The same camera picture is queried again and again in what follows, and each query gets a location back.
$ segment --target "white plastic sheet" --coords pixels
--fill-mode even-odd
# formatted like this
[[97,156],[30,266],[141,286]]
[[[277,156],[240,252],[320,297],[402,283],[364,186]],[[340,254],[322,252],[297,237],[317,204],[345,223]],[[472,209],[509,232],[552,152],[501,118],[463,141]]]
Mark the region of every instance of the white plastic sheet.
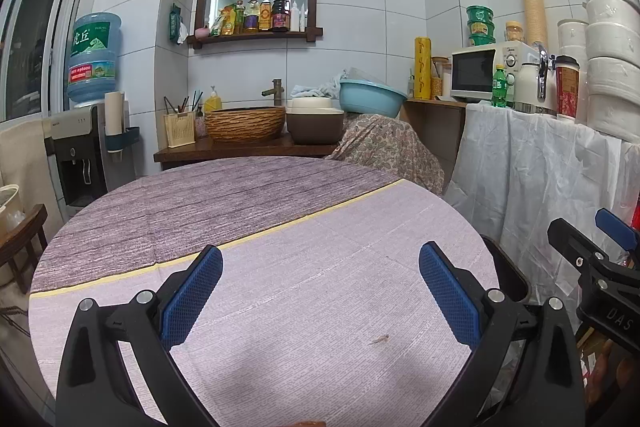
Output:
[[624,252],[595,226],[602,207],[631,222],[640,190],[640,146],[581,124],[487,103],[466,106],[465,130],[444,199],[498,241],[532,286],[558,296],[578,325],[578,271],[549,245],[564,217],[613,261]]

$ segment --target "microwave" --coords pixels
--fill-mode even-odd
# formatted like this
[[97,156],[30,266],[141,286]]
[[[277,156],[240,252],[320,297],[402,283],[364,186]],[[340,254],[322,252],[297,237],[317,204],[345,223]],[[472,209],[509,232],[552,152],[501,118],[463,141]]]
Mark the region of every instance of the microwave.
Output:
[[[495,67],[502,64],[505,74],[516,76],[526,62],[540,63],[540,52],[520,41],[455,51],[452,54],[451,96],[491,100]],[[507,99],[513,100],[513,86],[508,89]]]

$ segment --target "stack of white bowls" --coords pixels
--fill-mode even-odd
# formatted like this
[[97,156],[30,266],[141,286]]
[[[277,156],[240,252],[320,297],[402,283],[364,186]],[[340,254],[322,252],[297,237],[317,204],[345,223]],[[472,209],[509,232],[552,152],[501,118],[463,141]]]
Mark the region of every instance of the stack of white bowls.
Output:
[[640,143],[640,2],[587,0],[587,14],[587,124]]
[[578,19],[563,19],[558,22],[559,55],[575,58],[580,66],[580,85],[578,86],[578,107],[576,123],[587,123],[587,26],[589,23]]

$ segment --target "yellow stripe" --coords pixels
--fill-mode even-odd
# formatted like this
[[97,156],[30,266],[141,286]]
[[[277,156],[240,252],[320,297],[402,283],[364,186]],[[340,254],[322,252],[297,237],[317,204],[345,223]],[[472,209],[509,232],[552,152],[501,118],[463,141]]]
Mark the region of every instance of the yellow stripe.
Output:
[[[303,221],[306,221],[307,219],[312,219],[314,217],[321,216],[322,214],[326,214],[328,212],[331,212],[332,210],[335,210],[336,208],[340,208],[342,206],[347,206],[348,204],[355,203],[356,201],[363,200],[364,198],[368,198],[369,196],[372,196],[373,194],[377,194],[378,192],[382,192],[382,190],[386,190],[389,187],[393,187],[394,185],[398,185],[399,183],[401,183],[403,181],[404,180],[395,181],[395,182],[393,182],[391,184],[385,185],[384,187],[377,188],[376,190],[372,190],[371,192],[367,192],[366,194],[362,194],[362,195],[360,195],[360,196],[358,196],[356,198],[353,198],[351,200],[347,200],[347,201],[343,201],[342,203],[334,204],[334,206],[329,206],[327,208],[324,208],[323,210],[318,210],[317,212],[314,212],[313,214],[308,214],[308,216],[299,217],[298,219],[294,219],[293,221],[289,221],[287,223],[282,223],[281,225],[277,225],[276,227],[272,227],[270,229],[262,230],[261,232],[252,233],[251,235],[247,235],[246,237],[241,237],[240,239],[236,239],[234,241],[230,241],[229,243],[225,243],[224,245],[220,245],[218,248],[220,248],[220,250],[226,250],[227,248],[235,247],[236,245],[240,245],[241,243],[245,243],[246,241],[251,241],[252,239],[256,239],[258,237],[262,237],[263,235],[267,235],[268,233],[273,233],[273,232],[277,232],[278,230],[283,230],[283,229],[286,229],[288,227],[292,227],[293,225],[296,225],[298,223],[302,223]],[[129,277],[135,277],[136,275],[142,275],[143,273],[148,273],[148,272],[151,272],[151,271],[156,270],[158,268],[165,268],[165,267],[168,267],[168,266],[173,266],[175,264],[185,263],[187,261],[191,262],[198,256],[199,253],[200,252],[190,253],[190,254],[185,255],[183,257],[178,257],[178,259],[173,259],[171,261],[165,261],[164,263],[152,264],[151,266],[146,266],[144,268],[138,268],[138,269],[135,269],[135,270],[132,270],[132,271],[129,271],[129,272],[119,273],[119,274],[116,274],[116,275],[108,275],[106,277],[101,277],[100,279],[96,279],[94,281],[83,282],[83,283],[77,284],[75,286],[67,286],[65,288],[59,288],[57,290],[48,290],[48,291],[44,291],[44,292],[32,293],[31,296],[30,296],[30,299],[38,299],[38,298],[43,298],[43,297],[50,297],[50,296],[53,296],[53,295],[60,295],[60,294],[63,294],[63,293],[69,293],[69,292],[73,292],[73,291],[89,288],[91,286],[95,286],[95,285],[98,285],[98,284],[105,284],[105,283],[108,283],[108,282],[113,282],[113,281],[117,281],[117,280],[121,280],[121,279],[128,279]]]

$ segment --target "faucet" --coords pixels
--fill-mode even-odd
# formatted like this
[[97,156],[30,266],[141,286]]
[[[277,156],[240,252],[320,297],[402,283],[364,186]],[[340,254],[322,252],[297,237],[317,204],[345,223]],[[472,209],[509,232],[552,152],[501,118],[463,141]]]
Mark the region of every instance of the faucet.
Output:
[[274,78],[273,79],[273,89],[268,89],[262,92],[263,96],[273,95],[273,105],[278,106],[282,105],[282,93],[284,92],[284,88],[282,87],[282,79]]
[[546,99],[546,75],[549,69],[549,55],[542,42],[534,42],[534,48],[540,50],[540,69],[538,70],[538,99],[544,102]]

